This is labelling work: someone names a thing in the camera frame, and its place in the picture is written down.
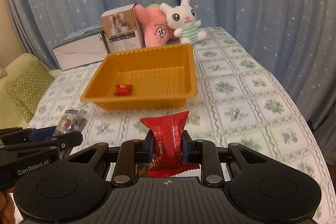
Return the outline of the person's hand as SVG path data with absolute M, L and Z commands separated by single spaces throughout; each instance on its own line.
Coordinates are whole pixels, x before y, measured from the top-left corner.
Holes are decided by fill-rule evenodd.
M 15 205 L 9 192 L 1 192 L 0 214 L 1 224 L 15 224 Z

